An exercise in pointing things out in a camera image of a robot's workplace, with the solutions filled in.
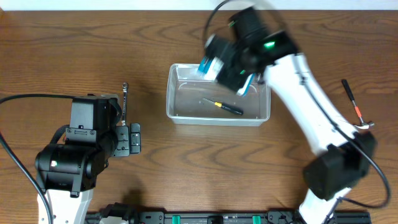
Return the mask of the white teal screwdriver set box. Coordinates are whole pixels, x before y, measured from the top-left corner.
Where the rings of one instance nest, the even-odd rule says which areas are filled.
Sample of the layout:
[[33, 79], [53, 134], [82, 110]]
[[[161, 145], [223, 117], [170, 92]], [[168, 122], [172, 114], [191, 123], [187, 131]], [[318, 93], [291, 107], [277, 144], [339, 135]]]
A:
[[239, 71], [239, 68], [225, 65], [218, 57], [204, 56], [198, 66], [197, 74], [203, 80], [217, 82], [239, 96], [245, 96], [255, 74]]

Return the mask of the silver combination wrench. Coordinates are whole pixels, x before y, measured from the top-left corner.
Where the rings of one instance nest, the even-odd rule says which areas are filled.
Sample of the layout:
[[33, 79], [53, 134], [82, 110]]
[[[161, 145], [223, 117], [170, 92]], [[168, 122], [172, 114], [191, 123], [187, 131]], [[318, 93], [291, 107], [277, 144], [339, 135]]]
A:
[[121, 116], [121, 124], [123, 126], [126, 125], [128, 87], [129, 87], [128, 83], [123, 83], [123, 85], [122, 85], [122, 88], [123, 88], [123, 111], [122, 111], [122, 116]]

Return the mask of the black yellow screwdriver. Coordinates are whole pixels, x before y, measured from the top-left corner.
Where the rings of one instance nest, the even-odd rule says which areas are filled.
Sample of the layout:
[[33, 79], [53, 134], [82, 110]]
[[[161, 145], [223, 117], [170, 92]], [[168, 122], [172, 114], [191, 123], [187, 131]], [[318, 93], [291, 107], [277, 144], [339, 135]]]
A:
[[212, 103], [213, 105], [221, 108], [222, 110], [228, 111], [229, 113], [232, 113], [232, 114], [235, 114], [238, 116], [242, 116], [244, 114], [244, 111], [241, 108], [238, 108], [236, 106], [229, 105], [229, 104], [219, 102], [219, 101], [213, 101], [208, 98], [203, 98], [203, 100], [205, 100], [209, 103]]

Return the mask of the small black red hammer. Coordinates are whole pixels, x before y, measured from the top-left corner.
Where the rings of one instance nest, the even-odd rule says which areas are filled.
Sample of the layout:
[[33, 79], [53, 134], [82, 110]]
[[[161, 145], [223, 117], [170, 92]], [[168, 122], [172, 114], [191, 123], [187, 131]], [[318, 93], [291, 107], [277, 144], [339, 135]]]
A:
[[349, 86], [348, 81], [346, 79], [342, 79], [341, 80], [341, 84], [343, 85], [343, 88], [345, 89], [345, 92], [346, 92], [351, 104], [353, 105], [354, 110], [356, 112], [356, 115], [357, 115], [357, 117], [359, 119], [359, 122], [360, 122], [359, 125], [355, 124], [354, 127], [357, 128], [357, 129], [369, 129], [369, 128], [372, 128], [374, 126], [374, 123], [372, 121], [365, 122], [365, 120], [363, 119], [363, 116], [362, 116], [362, 114], [360, 112], [359, 107], [356, 104], [353, 92], [351, 91], [351, 88]]

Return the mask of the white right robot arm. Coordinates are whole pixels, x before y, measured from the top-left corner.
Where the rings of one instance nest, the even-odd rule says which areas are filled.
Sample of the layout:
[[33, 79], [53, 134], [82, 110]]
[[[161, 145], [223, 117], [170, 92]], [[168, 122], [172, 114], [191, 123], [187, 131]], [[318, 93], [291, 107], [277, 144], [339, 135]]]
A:
[[327, 223], [338, 202], [368, 174], [374, 136], [360, 133], [323, 92], [305, 55], [290, 35], [268, 31], [256, 10], [229, 18], [234, 41], [203, 33], [200, 70], [209, 79], [242, 94], [256, 75], [284, 102], [315, 159], [303, 170], [308, 192], [298, 210], [304, 223]]

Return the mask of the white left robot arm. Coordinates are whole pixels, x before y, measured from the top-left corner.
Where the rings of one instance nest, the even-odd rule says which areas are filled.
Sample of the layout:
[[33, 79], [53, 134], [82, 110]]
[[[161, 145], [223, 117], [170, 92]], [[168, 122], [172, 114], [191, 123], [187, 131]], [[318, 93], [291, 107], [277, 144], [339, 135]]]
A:
[[97, 177], [112, 157], [141, 153], [141, 127], [126, 123], [117, 95], [78, 96], [72, 100], [70, 123], [35, 158], [37, 182], [46, 202], [39, 222], [83, 223]]

